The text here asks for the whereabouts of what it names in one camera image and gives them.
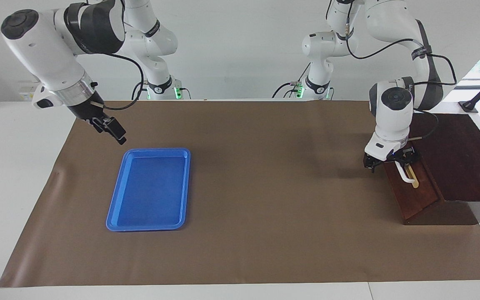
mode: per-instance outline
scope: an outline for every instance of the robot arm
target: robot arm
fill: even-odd
[[[370,110],[375,116],[375,133],[365,148],[370,160],[387,161],[405,147],[413,111],[430,110],[443,99],[440,82],[427,34],[415,20],[404,0],[367,0],[367,27],[377,40],[394,43],[399,40],[409,49],[417,76],[378,82],[370,90]]]
[[[126,0],[126,22],[136,30],[127,32],[127,55],[142,67],[151,99],[179,99],[181,83],[159,56],[177,51],[177,38],[155,16],[149,0]]]
[[[352,51],[355,51],[358,47],[358,41],[353,36],[353,24],[359,10],[360,6],[352,7],[348,22],[349,5],[340,1],[331,2],[327,14],[327,23],[332,30],[315,32],[306,36],[303,40],[303,53],[310,59],[309,73],[301,82],[304,88],[303,97],[323,99],[327,96],[334,70],[329,58],[349,55],[346,40],[348,40]],[[349,24],[349,32],[346,30],[346,24]]]
[[[143,67],[154,99],[181,98],[175,80],[159,55],[177,50],[175,35],[160,25],[149,0],[100,0],[37,12],[17,11],[2,24],[2,35],[29,72],[42,84],[33,98],[36,108],[65,105],[98,132],[125,143],[125,130],[103,112],[104,102],[75,56],[117,53],[125,42],[127,21],[131,56]]]
[[[105,0],[42,13],[21,10],[8,16],[1,27],[7,45],[42,82],[40,93],[51,95],[35,99],[38,108],[63,104],[120,144],[126,141],[125,130],[116,118],[103,112],[96,84],[74,55],[118,51],[124,40],[123,9],[122,1]]]

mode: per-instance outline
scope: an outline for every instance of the table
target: table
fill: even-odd
[[[451,103],[434,112],[459,112]],[[480,127],[480,117],[472,116]],[[28,103],[0,102],[0,275],[68,135],[73,115],[65,108],[38,111]],[[0,298],[283,298],[473,299],[480,281],[326,283],[306,285],[196,285],[167,287],[58,287],[0,289]]]

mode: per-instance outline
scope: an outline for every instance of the white wall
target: white wall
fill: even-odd
[[[0,23],[22,8],[45,10],[66,7],[71,0],[0,0]],[[435,53],[453,61],[459,78],[480,59],[480,1],[407,0],[409,9],[427,29]],[[328,30],[328,0],[152,0],[162,24],[176,33],[179,50],[166,57],[171,73],[183,81],[195,98],[267,98],[284,82],[296,80],[308,60],[301,53],[307,34]],[[364,15],[356,24],[359,55],[385,44],[365,28]],[[13,71],[17,61],[0,39],[0,77],[13,89],[30,77]],[[103,55],[79,57],[99,82],[105,99],[127,99],[138,81],[134,66]],[[377,57],[358,61],[334,59],[335,99],[367,99],[380,80],[414,74],[408,50],[396,46]],[[442,79],[450,80],[448,66],[438,61]]]

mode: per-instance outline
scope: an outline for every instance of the plastic tray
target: plastic tray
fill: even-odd
[[[123,156],[107,216],[111,231],[175,230],[185,222],[190,151],[133,149]]]

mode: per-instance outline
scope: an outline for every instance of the black cable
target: black cable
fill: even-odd
[[[330,99],[329,101],[332,101],[332,100],[333,100],[333,97],[335,96],[335,93],[336,93],[336,90],[335,90],[335,88],[334,88],[334,87],[333,87],[333,88],[332,88],[332,87],[330,87],[330,88],[329,88],[329,91],[331,91],[331,90],[333,90],[333,93],[332,93],[332,95],[331,95],[331,99]]]
[[[422,82],[417,82],[414,85],[420,85],[420,84],[457,85],[457,74],[455,74],[455,67],[453,67],[453,63],[451,63],[451,60],[449,60],[447,57],[445,57],[443,55],[435,55],[435,54],[432,54],[432,53],[429,53],[427,55],[431,56],[431,57],[442,58],[445,61],[447,61],[447,63],[449,64],[449,67],[451,68],[451,75],[453,76],[453,81],[454,82],[453,83],[445,83],[445,82],[437,82],[437,81],[422,81]]]
[[[351,9],[353,7],[353,2],[351,2],[350,6],[349,6],[349,11],[347,12],[347,22],[349,23],[349,20],[350,20],[350,16],[351,16]],[[351,54],[351,56],[353,56],[354,58],[356,59],[366,59],[366,58],[370,58],[374,55],[377,55],[379,53],[381,53],[382,51],[396,45],[396,44],[399,44],[399,43],[402,43],[402,42],[415,42],[415,40],[411,39],[411,38],[404,38],[402,40],[397,40],[395,42],[393,42],[392,44],[389,44],[388,46],[382,48],[381,50],[375,52],[375,53],[372,53],[370,55],[367,55],[365,57],[358,57],[356,56],[352,51],[351,51],[351,47],[349,46],[349,38],[348,36],[345,37],[345,45],[347,46],[347,50],[349,51],[349,54]],[[414,85],[420,85],[420,84],[439,84],[439,85],[457,85],[457,75],[455,74],[455,68],[453,67],[453,63],[451,63],[451,60],[448,59],[447,57],[443,56],[443,55],[435,55],[435,54],[432,54],[432,53],[427,53],[428,56],[431,56],[431,57],[438,57],[438,58],[442,58],[444,59],[445,61],[447,61],[447,63],[449,64],[449,67],[451,68],[451,74],[453,75],[453,80],[454,82],[453,83],[445,83],[445,82],[436,82],[436,81],[422,81],[422,82],[417,82],[415,83]]]
[[[131,95],[131,100],[135,100],[135,93],[137,92],[137,88],[140,86],[140,82],[135,85],[135,88],[133,89],[133,93]]]
[[[286,95],[288,95],[288,93],[290,93],[290,95],[288,96],[288,98],[291,98],[292,95],[293,95],[294,93],[297,93],[297,92],[298,92],[298,91],[297,91],[296,89],[292,89],[292,90],[290,90],[290,91],[287,91],[286,93],[284,93],[284,98],[286,98]]]
[[[188,92],[188,96],[190,97],[190,100],[192,100],[192,94],[190,93],[190,90],[189,90],[189,89],[187,89],[186,87],[183,87],[183,88],[181,87],[180,90],[181,90],[181,91],[187,91],[187,92]]]
[[[287,82],[285,84],[283,84],[282,86],[280,86],[276,91],[275,93],[273,94],[272,96],[272,99],[275,98],[275,96],[277,95],[277,93],[279,93],[280,90],[282,90],[284,87],[286,87],[287,85],[292,85],[290,82]]]
[[[307,67],[305,68],[305,70],[303,71],[303,73],[301,73],[301,76],[299,76],[299,79],[297,81],[301,81],[301,78],[303,78],[303,75],[305,75],[305,73],[307,72],[308,70],[308,67],[310,67],[310,65],[312,64],[312,62],[309,62]]]
[[[351,54],[351,56],[353,56],[353,57],[356,58],[356,59],[366,59],[366,58],[370,58],[370,57],[372,57],[372,56],[374,56],[374,55],[378,55],[378,54],[381,53],[382,51],[384,51],[384,50],[386,50],[386,49],[388,49],[388,48],[390,48],[390,47],[392,47],[392,46],[394,46],[394,45],[397,45],[397,44],[399,44],[399,43],[401,43],[401,42],[414,42],[414,40],[412,40],[411,38],[404,38],[404,39],[402,39],[402,40],[397,40],[396,42],[393,42],[392,44],[384,47],[383,49],[381,49],[381,50],[379,50],[379,51],[377,51],[377,52],[375,52],[375,53],[372,53],[372,54],[367,55],[367,56],[364,56],[364,57],[359,57],[359,56],[356,56],[356,55],[351,51],[351,47],[349,47],[349,39],[346,39],[346,40],[345,40],[345,43],[346,43],[346,45],[347,45],[347,50],[349,51],[349,54]]]
[[[353,2],[351,2],[350,6],[349,6],[349,11],[347,12],[347,22],[349,23],[350,21],[350,16],[351,16],[351,9],[353,8]],[[359,57],[359,56],[356,56],[352,51],[351,51],[351,47],[349,46],[349,36],[346,36],[345,37],[345,45],[347,45],[347,50],[349,51],[349,54],[351,54],[351,56],[353,56],[354,58],[356,59],[366,59],[366,58],[370,58],[374,55],[378,55],[379,53],[381,53],[382,51],[394,46],[394,45],[397,45],[399,43],[402,43],[402,42],[415,42],[415,40],[411,39],[411,38],[404,38],[402,40],[397,40],[396,42],[393,42],[392,44],[389,44],[388,46],[384,47],[383,49],[375,52],[375,53],[372,53],[370,55],[367,55],[367,56],[364,56],[364,57]]]
[[[421,113],[423,112],[424,114],[429,114],[431,116],[434,116],[436,118],[436,124],[432,128],[432,130],[429,131],[429,133],[427,133],[426,135],[424,135],[422,137],[410,138],[410,139],[408,139],[409,142],[414,141],[414,140],[422,140],[422,139],[428,138],[430,135],[432,135],[436,131],[436,129],[438,129],[438,126],[440,125],[440,120],[438,119],[438,116],[433,114],[432,112],[427,112],[425,110],[415,110],[415,111],[421,112]]]
[[[327,19],[329,18],[329,9],[331,9],[331,4],[332,4],[333,0],[331,0],[329,2],[329,6],[327,6],[327,12],[325,13],[325,20],[327,21]]]
[[[129,57],[123,57],[121,55],[115,55],[115,54],[110,54],[110,53],[104,53],[105,55],[108,55],[108,56],[111,56],[111,57],[115,57],[115,58],[119,58],[119,59],[124,59],[124,60],[127,60],[127,61],[130,61],[132,62],[133,64],[135,64],[135,66],[138,67],[138,70],[140,71],[140,77],[141,77],[141,80],[140,80],[140,90],[138,91],[137,93],[137,96],[134,98],[134,99],[131,99],[132,102],[123,106],[123,107],[108,107],[106,105],[103,106],[103,108],[105,110],[126,110],[128,108],[130,108],[131,106],[133,106],[139,99],[140,99],[140,95],[142,94],[142,90],[143,90],[143,82],[144,82],[144,79],[143,79],[143,70],[142,68],[140,67],[140,65],[136,62],[136,61],[133,61],[132,59],[130,59]]]

